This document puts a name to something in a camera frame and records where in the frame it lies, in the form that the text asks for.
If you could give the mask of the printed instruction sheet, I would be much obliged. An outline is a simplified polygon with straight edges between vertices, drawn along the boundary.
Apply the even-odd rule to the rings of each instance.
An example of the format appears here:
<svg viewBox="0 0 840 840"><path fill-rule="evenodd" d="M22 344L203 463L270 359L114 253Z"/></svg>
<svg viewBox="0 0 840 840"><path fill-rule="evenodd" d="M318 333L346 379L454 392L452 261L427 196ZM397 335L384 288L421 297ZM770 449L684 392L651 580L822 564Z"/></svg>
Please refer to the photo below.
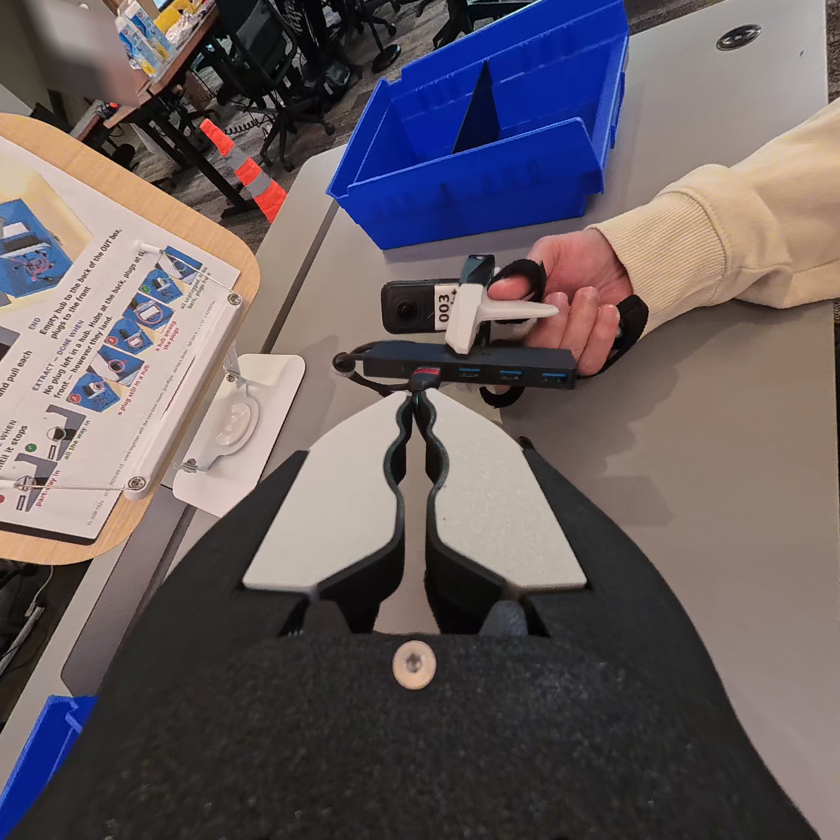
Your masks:
<svg viewBox="0 0 840 840"><path fill-rule="evenodd" d="M241 269L2 138L2 533L92 545L151 493Z"/></svg>

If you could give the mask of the orange traffic cone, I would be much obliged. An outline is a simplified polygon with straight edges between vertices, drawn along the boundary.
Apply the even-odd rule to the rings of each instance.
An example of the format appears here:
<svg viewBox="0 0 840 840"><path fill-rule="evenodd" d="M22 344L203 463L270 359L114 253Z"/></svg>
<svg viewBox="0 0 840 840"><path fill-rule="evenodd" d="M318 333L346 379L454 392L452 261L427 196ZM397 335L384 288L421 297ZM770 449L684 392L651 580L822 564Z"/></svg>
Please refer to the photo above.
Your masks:
<svg viewBox="0 0 840 840"><path fill-rule="evenodd" d="M249 157L215 122L205 118L201 131L213 144L241 186L251 195L251 201L273 224L287 200L287 191L280 186L257 162Z"/></svg>

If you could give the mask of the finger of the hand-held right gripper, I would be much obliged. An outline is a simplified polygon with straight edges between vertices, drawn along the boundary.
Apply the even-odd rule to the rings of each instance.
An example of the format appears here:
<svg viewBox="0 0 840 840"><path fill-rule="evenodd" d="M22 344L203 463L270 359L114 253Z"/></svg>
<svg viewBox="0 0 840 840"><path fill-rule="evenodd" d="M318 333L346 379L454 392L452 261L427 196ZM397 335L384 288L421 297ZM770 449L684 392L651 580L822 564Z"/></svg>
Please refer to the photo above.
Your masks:
<svg viewBox="0 0 840 840"><path fill-rule="evenodd" d="M448 348L456 355L467 356L471 352L486 299L487 289L483 285L469 282L458 286L444 335Z"/></svg>

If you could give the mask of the person's right hand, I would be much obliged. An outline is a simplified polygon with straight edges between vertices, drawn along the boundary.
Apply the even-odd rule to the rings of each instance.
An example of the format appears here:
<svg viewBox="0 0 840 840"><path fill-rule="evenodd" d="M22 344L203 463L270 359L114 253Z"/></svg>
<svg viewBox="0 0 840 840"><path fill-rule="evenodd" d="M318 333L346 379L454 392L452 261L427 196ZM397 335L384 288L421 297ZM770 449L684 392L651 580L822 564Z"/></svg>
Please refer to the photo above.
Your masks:
<svg viewBox="0 0 840 840"><path fill-rule="evenodd" d="M568 350L580 376L598 374L620 329L617 305L634 294L623 264L595 228L543 237L528 258L544 267L542 301L557 312L536 320L521 344Z"/></svg>

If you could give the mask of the black office chair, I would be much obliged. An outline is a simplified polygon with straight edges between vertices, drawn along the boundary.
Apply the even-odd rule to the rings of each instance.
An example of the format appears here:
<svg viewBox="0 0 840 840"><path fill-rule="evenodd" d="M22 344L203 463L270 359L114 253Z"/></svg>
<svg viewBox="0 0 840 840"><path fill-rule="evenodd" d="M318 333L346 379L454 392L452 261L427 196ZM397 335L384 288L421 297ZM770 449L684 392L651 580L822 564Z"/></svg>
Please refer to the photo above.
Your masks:
<svg viewBox="0 0 840 840"><path fill-rule="evenodd" d="M295 68L297 36L273 2L216 1L215 7L231 42L228 64L236 93L245 101L241 109L266 116L270 123L259 159L272 165L270 146L277 140L278 161L293 172L287 142L299 124L318 124L327 135L334 134L325 119L324 96L308 87Z"/></svg>
<svg viewBox="0 0 840 840"><path fill-rule="evenodd" d="M396 25L390 19L378 14L383 7L390 7L398 14L405 2L400 1L345 1L347 32L355 30L358 34L368 31L376 46L376 54L371 63L374 74L382 74L390 69L402 56L402 48L396 42Z"/></svg>

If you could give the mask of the person's right forearm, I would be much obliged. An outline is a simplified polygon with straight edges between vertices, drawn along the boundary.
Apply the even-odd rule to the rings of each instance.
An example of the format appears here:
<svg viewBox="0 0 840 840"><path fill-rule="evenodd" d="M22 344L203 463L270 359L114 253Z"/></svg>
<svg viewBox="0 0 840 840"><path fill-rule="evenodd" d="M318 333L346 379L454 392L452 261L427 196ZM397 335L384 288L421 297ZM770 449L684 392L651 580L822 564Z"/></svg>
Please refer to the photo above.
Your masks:
<svg viewBox="0 0 840 840"><path fill-rule="evenodd" d="M838 299L839 102L591 228L647 306L648 330L732 299L775 309Z"/></svg>

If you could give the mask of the blue white packages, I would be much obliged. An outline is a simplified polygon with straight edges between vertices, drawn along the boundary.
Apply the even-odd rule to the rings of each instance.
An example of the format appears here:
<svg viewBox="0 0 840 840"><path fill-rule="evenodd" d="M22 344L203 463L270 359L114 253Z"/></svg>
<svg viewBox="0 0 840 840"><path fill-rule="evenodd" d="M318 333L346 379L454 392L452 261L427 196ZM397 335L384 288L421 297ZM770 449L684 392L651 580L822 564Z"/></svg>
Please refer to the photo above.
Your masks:
<svg viewBox="0 0 840 840"><path fill-rule="evenodd" d="M186 58L188 47L216 14L214 1L121 1L115 25L134 67L151 80Z"/></svg>

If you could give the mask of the blue plastic bin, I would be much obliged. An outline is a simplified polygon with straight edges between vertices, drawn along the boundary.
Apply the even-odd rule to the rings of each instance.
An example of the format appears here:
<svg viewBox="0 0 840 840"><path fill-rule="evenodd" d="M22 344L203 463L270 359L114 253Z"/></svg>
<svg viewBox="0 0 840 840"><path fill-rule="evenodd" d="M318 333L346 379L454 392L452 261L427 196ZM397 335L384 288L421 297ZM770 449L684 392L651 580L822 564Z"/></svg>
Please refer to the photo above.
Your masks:
<svg viewBox="0 0 840 840"><path fill-rule="evenodd" d="M1 838L24 817L63 764L86 725L96 696L48 696L1 795Z"/></svg>
<svg viewBox="0 0 840 840"><path fill-rule="evenodd" d="M581 217L625 92L624 3L543 1L380 80L327 194L383 250Z"/></svg>

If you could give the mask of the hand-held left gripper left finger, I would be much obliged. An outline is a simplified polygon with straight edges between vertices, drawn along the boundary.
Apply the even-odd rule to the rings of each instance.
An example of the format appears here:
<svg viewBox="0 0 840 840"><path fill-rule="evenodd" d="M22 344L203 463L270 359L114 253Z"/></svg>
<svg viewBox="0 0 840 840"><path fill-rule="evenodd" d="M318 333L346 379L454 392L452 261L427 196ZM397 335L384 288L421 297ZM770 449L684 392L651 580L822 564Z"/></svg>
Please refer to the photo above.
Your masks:
<svg viewBox="0 0 840 840"><path fill-rule="evenodd" d="M403 578L406 473L413 400L382 398L306 452L243 585L335 602L350 629L369 633Z"/></svg>

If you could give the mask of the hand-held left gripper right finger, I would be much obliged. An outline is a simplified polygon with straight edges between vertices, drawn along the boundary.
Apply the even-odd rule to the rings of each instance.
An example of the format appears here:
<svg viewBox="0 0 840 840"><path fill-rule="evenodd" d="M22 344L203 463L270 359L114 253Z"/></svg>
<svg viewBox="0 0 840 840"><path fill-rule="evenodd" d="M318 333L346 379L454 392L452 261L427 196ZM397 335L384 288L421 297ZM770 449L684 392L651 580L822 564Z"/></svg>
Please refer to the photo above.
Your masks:
<svg viewBox="0 0 840 840"><path fill-rule="evenodd" d="M420 394L420 431L433 484L424 585L441 633L477 633L503 599L586 587L526 449L434 389Z"/></svg>

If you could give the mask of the wooden desk black legs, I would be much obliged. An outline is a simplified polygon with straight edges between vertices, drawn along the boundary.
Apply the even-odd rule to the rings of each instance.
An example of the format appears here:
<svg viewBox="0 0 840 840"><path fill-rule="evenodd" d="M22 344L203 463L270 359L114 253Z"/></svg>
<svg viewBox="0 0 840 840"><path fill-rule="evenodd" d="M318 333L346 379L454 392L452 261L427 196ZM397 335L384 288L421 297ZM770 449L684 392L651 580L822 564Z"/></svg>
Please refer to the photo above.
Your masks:
<svg viewBox="0 0 840 840"><path fill-rule="evenodd" d="M203 156L190 136L171 120L172 114L179 109L176 96L183 87L186 72L196 54L203 53L211 61L219 60L218 56L212 57L207 50L210 45L218 47L215 28L219 14L215 2L205 2L199 18L161 75L153 79L142 79L138 92L140 104L137 107L120 106L112 115L104 118L98 107L93 106L70 134L80 142L100 149L114 128L121 125L134 126L151 138L155 149L162 151L174 162L174 175L198 170L222 193L227 200L227 208L222 213L222 218L226 219L257 211L259 208L256 201L242 195L243 185L231 185Z"/></svg>

